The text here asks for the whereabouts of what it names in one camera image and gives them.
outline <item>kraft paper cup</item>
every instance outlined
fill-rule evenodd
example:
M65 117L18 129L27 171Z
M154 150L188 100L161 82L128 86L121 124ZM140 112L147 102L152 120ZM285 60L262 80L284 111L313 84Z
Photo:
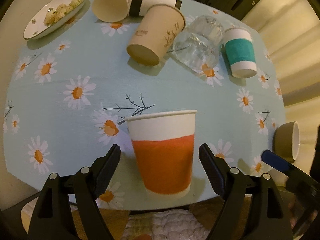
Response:
M177 9L181 7L180 0L131 0L130 1L130 16L145 16L148 9L156 4L166 4Z
M249 78L257 74L252 38L246 29L226 30L223 43L234 77Z
M94 0L92 11L104 22L118 22L127 17L130 0Z
M138 63L158 65L185 25L185 18L177 8L154 5L133 34L127 52Z
M197 110L125 118L149 196L178 199L190 190Z
M299 154L300 132L297 122L289 122L276 129L274 152L289 163L293 163Z

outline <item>curtain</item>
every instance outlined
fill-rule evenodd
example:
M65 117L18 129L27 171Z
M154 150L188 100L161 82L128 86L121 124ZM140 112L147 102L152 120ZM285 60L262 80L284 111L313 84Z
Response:
M320 124L320 20L307 0L261 0L242 20L258 31L276 67L286 121L298 121L300 153L309 172Z

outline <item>light blue floral tablecloth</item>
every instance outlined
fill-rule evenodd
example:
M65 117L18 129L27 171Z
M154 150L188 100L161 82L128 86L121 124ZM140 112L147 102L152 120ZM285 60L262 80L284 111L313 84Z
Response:
M74 174L116 143L121 161L97 202L105 208L143 210L216 196L199 162L202 143L247 174L268 171L260 154L272 149L274 131L285 122L284 105L275 68L255 30L207 5L182 0L188 23L211 15L225 29L247 28L253 38L257 76L232 77L222 51L213 71L199 77L170 53L156 67L130 59L126 45L141 19L100 22L90 10L92 1L60 29L21 48L4 113L10 173L40 190L50 173ZM148 199L123 118L184 109L198 110L191 190L180 200Z

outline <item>white quilted fabric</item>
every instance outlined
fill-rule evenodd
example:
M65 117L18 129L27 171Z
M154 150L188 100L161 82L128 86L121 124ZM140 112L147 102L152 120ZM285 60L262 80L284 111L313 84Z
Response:
M209 231L189 211L175 209L130 216L121 240L132 240L141 234L150 235L153 240L198 240L206 239Z

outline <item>clear plastic cup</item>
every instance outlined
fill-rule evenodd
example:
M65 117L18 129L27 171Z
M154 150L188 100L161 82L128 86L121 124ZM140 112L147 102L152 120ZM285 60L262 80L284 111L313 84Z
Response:
M211 16L202 15L188 25L173 42L173 54L183 64L201 73L202 65L214 68L219 62L224 28Z

